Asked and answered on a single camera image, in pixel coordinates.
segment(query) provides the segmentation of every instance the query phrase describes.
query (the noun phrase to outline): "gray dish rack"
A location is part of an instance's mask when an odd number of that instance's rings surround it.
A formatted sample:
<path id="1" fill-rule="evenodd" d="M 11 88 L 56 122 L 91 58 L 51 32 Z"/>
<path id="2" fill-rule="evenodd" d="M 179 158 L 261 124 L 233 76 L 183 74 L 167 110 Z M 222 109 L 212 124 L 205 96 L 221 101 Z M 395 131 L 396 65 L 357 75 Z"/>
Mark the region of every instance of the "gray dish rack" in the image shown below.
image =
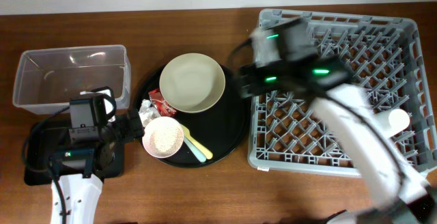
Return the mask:
<path id="1" fill-rule="evenodd" d="M 409 127 L 392 139 L 417 171 L 434 170 L 437 132 L 417 24 L 408 18 L 265 9 L 259 13 L 258 27 L 295 16 L 309 23 L 307 35 L 321 56 L 338 54 L 353 70 L 356 84 L 366 89 L 376 113 L 392 108 L 408 112 Z M 332 132 L 293 93 L 254 97 L 251 112 L 252 167 L 360 176 Z"/>

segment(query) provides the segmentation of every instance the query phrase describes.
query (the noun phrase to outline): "yellow spoon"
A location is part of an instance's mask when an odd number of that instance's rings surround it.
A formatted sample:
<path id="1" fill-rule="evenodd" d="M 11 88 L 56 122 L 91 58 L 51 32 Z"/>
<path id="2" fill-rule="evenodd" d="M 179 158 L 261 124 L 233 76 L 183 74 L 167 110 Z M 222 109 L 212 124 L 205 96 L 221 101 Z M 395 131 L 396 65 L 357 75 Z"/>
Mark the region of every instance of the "yellow spoon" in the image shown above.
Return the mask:
<path id="1" fill-rule="evenodd" d="M 182 126 L 182 129 L 184 130 L 184 135 L 185 137 L 191 141 L 191 143 L 193 143 L 193 145 L 195 147 L 197 147 L 197 149 L 199 149 L 207 159 L 211 159 L 212 158 L 212 152 L 209 151 L 208 149 L 206 149 L 205 146 L 203 146 L 202 144 L 200 144 L 199 142 L 197 142 L 193 137 L 191 137 L 190 135 L 190 130 L 185 127 L 184 125 L 180 124 Z"/>

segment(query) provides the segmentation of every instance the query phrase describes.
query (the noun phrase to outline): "red snack package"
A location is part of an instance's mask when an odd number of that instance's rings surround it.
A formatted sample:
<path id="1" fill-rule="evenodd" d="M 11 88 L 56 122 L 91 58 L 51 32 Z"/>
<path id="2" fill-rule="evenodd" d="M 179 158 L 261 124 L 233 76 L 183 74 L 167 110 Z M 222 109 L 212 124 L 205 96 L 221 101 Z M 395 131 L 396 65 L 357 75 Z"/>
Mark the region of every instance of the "red snack package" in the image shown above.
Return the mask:
<path id="1" fill-rule="evenodd" d="M 170 104 L 165 101 L 163 95 L 161 94 L 159 88 L 149 92 L 150 101 L 158 110 L 161 116 L 173 117 L 176 114 L 176 110 L 170 106 Z"/>

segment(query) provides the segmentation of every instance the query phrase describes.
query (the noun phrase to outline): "green led light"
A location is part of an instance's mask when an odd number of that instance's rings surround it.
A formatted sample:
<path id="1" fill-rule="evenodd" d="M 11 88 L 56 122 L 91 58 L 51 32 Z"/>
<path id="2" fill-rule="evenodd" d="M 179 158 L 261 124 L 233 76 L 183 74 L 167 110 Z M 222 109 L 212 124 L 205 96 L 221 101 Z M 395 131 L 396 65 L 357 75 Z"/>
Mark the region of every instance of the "green led light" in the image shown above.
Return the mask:
<path id="1" fill-rule="evenodd" d="M 279 36 L 279 34 L 275 34 L 275 35 L 273 35 L 273 36 L 267 36 L 267 39 L 270 39 L 270 38 L 276 38 L 276 37 L 278 37 Z"/>
<path id="2" fill-rule="evenodd" d="M 272 77 L 267 77 L 265 81 L 266 82 L 272 82 L 272 81 L 276 81 L 276 79 L 277 78 L 275 76 L 272 76 Z"/>
<path id="3" fill-rule="evenodd" d="M 329 70 L 324 70 L 324 69 L 314 69 L 313 70 L 314 74 L 328 74 Z"/>

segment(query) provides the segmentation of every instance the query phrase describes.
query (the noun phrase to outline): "beige bowl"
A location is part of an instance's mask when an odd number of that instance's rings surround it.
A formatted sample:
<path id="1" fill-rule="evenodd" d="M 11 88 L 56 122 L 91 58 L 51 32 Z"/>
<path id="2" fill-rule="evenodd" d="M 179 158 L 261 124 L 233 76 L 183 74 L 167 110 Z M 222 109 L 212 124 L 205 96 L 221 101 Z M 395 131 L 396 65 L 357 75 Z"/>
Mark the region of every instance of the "beige bowl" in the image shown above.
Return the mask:
<path id="1" fill-rule="evenodd" d="M 164 99 L 175 109 L 198 113 L 219 101 L 225 91 L 225 73 L 212 58 L 187 53 L 165 66 L 159 88 Z"/>

